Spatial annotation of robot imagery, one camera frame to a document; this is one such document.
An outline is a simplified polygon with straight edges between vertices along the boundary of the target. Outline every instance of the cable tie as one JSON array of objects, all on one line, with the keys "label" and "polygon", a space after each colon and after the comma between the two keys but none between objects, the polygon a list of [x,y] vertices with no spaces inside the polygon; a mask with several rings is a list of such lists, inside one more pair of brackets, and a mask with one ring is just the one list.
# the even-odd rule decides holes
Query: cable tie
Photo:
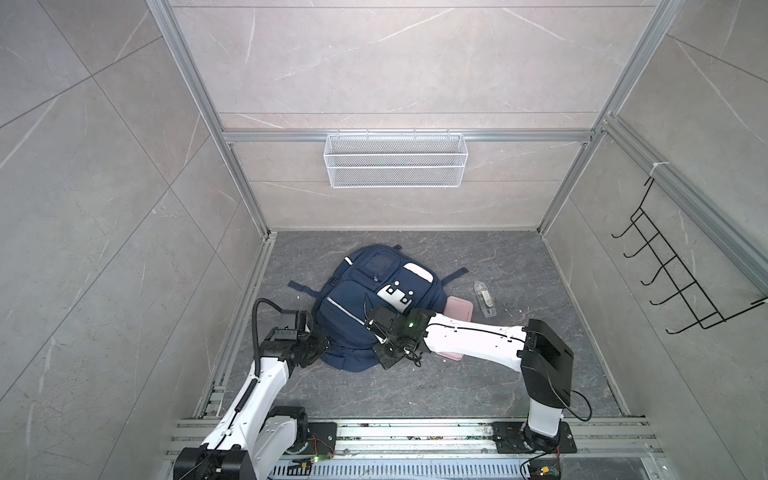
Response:
[{"label": "cable tie", "polygon": [[656,167],[659,165],[668,165],[669,162],[653,162],[653,167],[650,169],[650,172],[648,173],[648,177],[652,177],[654,174],[654,170],[656,170]]}]

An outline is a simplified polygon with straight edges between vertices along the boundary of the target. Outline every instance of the wire basket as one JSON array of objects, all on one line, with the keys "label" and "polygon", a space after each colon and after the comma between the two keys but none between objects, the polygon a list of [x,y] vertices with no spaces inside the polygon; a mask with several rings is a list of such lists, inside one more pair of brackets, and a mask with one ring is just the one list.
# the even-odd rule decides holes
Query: wire basket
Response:
[{"label": "wire basket", "polygon": [[331,134],[323,152],[333,188],[458,187],[467,163],[460,134]]}]

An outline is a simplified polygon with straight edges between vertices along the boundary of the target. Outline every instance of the aluminum frame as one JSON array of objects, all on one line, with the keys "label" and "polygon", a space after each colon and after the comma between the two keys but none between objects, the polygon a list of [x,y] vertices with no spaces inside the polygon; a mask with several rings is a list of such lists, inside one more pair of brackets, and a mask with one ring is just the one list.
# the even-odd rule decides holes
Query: aluminum frame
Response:
[{"label": "aluminum frame", "polygon": [[324,142],[331,134],[461,134],[465,141],[580,141],[589,142],[592,130],[584,128],[434,128],[434,129],[302,129],[225,130],[222,135],[230,143],[259,141]]},{"label": "aluminum frame", "polygon": [[611,92],[611,96],[608,97],[608,101],[605,103],[600,115],[598,115],[598,119],[592,128],[594,135],[591,142],[584,145],[576,155],[573,164],[568,169],[558,191],[555,192],[552,202],[549,204],[547,211],[545,211],[536,228],[542,236],[546,235],[549,231],[554,219],[560,213],[563,205],[565,205],[568,196],[571,195],[571,191],[574,189],[579,177],[584,173],[584,169],[592,157],[594,149],[597,148],[600,139],[605,135],[605,130],[601,127],[603,121],[621,109],[621,105],[627,100],[632,88],[637,83],[637,79],[640,78],[651,57],[654,56],[654,52],[661,44],[661,40],[664,39],[664,35],[669,30],[670,25],[672,25],[672,21],[682,8],[683,3],[685,3],[685,0],[661,0],[656,6],[654,14],[650,18],[640,41],[637,43],[637,47],[634,49],[627,66],[621,72],[621,76]]},{"label": "aluminum frame", "polygon": [[652,173],[651,176],[672,201],[761,292],[768,295],[768,253],[620,118],[609,116],[603,125],[619,147],[643,170]]},{"label": "aluminum frame", "polygon": [[[664,458],[653,430],[642,418],[565,419],[571,427],[579,458]],[[197,446],[219,418],[180,420],[167,447],[168,459],[182,448]],[[344,458],[530,458],[531,454],[500,454],[492,440],[493,422],[514,419],[310,419],[337,424],[336,457]]]},{"label": "aluminum frame", "polygon": [[218,148],[219,153],[224,158],[224,163],[227,165],[232,180],[234,180],[235,186],[245,202],[253,223],[259,230],[261,237],[266,239],[270,229],[266,225],[264,215],[259,208],[256,197],[253,195],[253,191],[250,189],[240,162],[237,160],[230,145],[224,140],[221,119],[219,119],[210,95],[208,95],[205,84],[200,77],[200,72],[195,67],[192,55],[189,52],[187,43],[184,41],[184,36],[181,34],[181,29],[176,22],[170,5],[168,5],[167,0],[147,0],[147,5],[157,22],[160,33],[165,38],[170,53],[173,55],[174,60],[176,60],[181,76],[184,78],[184,82],[192,94],[197,110],[200,111],[208,131],[210,131],[210,136],[213,138],[216,148]]},{"label": "aluminum frame", "polygon": [[255,296],[259,291],[264,271],[269,262],[272,248],[275,244],[275,234],[272,233],[259,245],[256,257],[251,264],[250,273],[245,282],[245,287],[240,292],[237,301],[237,309],[233,313],[232,320],[224,333],[224,341],[219,346],[219,351],[214,359],[214,366],[205,382],[205,389],[200,396],[195,408],[194,417],[202,419],[206,415],[218,415],[223,399],[223,391],[227,386],[232,366],[237,357],[237,349],[243,340],[248,319],[250,318],[250,306],[253,305]]}]

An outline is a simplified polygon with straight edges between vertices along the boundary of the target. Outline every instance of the gray marble floor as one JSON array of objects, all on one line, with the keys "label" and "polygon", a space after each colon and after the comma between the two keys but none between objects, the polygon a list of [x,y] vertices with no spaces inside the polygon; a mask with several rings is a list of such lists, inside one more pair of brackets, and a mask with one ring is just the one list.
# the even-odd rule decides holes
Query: gray marble floor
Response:
[{"label": "gray marble floor", "polygon": [[[403,253],[439,276],[460,266],[469,273],[446,287],[448,295],[476,303],[473,285],[486,282],[498,315],[483,319],[477,305],[473,322],[521,325],[528,318],[548,322],[573,349],[573,387],[589,398],[597,417],[621,415],[605,375],[536,232],[282,232],[278,233],[259,296],[283,308],[309,309],[313,299],[288,288],[289,280],[319,289],[343,257],[371,243],[403,246]],[[261,338],[276,326],[263,306]],[[231,404],[252,359],[250,328],[243,337],[224,395]],[[522,377],[501,365],[465,356],[459,362],[429,353],[422,368],[402,361],[390,370],[373,367],[343,372],[318,361],[297,368],[276,404],[306,407],[310,417],[504,417],[524,416],[528,396]],[[586,415],[578,399],[574,409]]]}]

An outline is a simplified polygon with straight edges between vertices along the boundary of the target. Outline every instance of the reflective strip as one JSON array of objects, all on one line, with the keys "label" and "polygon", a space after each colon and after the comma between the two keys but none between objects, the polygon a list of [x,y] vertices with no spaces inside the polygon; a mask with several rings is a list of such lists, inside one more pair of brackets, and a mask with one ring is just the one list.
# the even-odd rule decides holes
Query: reflective strip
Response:
[{"label": "reflective strip", "polygon": [[342,312],[344,312],[344,313],[346,313],[347,315],[349,315],[349,317],[350,317],[350,318],[353,318],[353,319],[357,320],[357,323],[359,323],[360,325],[362,325],[362,326],[365,326],[365,325],[366,325],[366,323],[365,323],[365,322],[363,322],[361,319],[359,319],[359,318],[357,318],[356,316],[354,316],[353,314],[351,314],[351,313],[347,312],[347,311],[346,311],[346,309],[345,309],[343,306],[341,306],[341,305],[339,305],[338,303],[334,302],[334,301],[333,301],[333,299],[332,299],[331,297],[328,297],[328,301],[329,301],[329,302],[331,302],[331,304],[335,305],[335,306],[336,306],[336,308],[338,308],[338,309],[339,309],[339,310],[341,310]]},{"label": "reflective strip", "polygon": [[[326,297],[326,300],[328,300],[329,302],[331,302],[331,305],[334,305],[334,306],[335,306],[337,309],[339,309],[339,310],[341,310],[342,312],[344,312],[344,313],[346,313],[347,315],[349,315],[349,318],[353,318],[353,319],[355,319],[355,320],[357,321],[357,323],[359,323],[360,325],[362,325],[362,326],[365,326],[365,325],[366,325],[366,324],[365,324],[365,322],[363,322],[361,319],[357,318],[357,317],[356,317],[356,316],[354,316],[353,314],[351,314],[351,313],[349,313],[348,311],[346,311],[346,309],[345,309],[343,306],[341,306],[341,305],[339,305],[338,303],[334,302],[334,301],[333,301],[333,299],[332,299],[331,297],[327,296],[327,297]],[[386,339],[383,339],[382,337],[380,337],[380,336],[378,336],[378,335],[376,335],[376,338],[378,339],[379,343],[385,343],[385,342],[386,342]]]}]

